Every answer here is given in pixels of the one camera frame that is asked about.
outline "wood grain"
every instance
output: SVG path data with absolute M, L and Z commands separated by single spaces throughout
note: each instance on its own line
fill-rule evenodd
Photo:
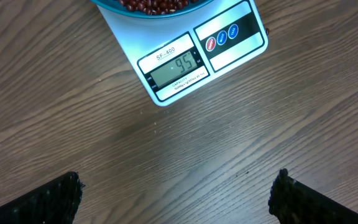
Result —
M 0 205 L 66 171 L 75 223 L 278 223 L 278 170 L 358 212 L 358 1 L 257 0 L 261 56 L 155 106 L 96 6 L 0 1 Z

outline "kitchen scale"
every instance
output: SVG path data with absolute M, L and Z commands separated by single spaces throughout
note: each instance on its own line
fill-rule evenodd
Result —
M 214 0 L 182 16 L 139 19 L 99 6 L 143 86 L 167 106 L 261 54 L 268 39 L 253 0 Z

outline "button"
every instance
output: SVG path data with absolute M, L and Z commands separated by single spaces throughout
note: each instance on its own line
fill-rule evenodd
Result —
M 201 79 L 207 76 L 208 76 L 208 72 L 205 66 L 202 66 L 192 71 L 188 75 L 181 77 L 180 79 L 171 83 L 169 86 L 166 86 L 162 90 L 159 90 L 155 94 L 157 94 L 160 100 L 166 100 L 167 98 L 175 95 L 176 93 L 184 90 L 185 88 L 191 86 L 192 84 L 195 84 L 196 82 L 200 81 Z
M 224 43 L 226 43 L 227 41 L 227 32 L 224 30 L 219 32 L 217 40 L 218 40 L 218 45 L 224 45 Z
M 234 39 L 237 37 L 237 34 L 239 33 L 239 26 L 237 24 L 233 24 L 229 28 L 229 38 Z
M 215 37 L 210 37 L 205 43 L 205 49 L 209 52 L 213 51 L 216 47 L 216 39 Z

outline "bowl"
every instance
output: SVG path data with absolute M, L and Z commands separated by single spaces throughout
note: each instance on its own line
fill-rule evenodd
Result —
M 139 11 L 130 12 L 126 9 L 126 7 L 119 4 L 118 1 L 116 1 L 116 0 L 91 0 L 91 1 L 93 1 L 95 4 L 101 6 L 105 9 L 108 9 L 112 12 L 116 12 L 116 13 L 124 15 L 124 16 L 141 18 L 141 19 L 163 19 L 163 18 L 184 15 L 186 13 L 197 10 L 197 9 L 207 5 L 208 3 L 210 3 L 213 0 L 199 0 L 196 3 L 189 2 L 188 6 L 184 7 L 182 10 L 178 10 L 177 12 L 175 12 L 173 14 L 154 15 L 154 16 L 148 16 L 144 12 L 139 12 Z

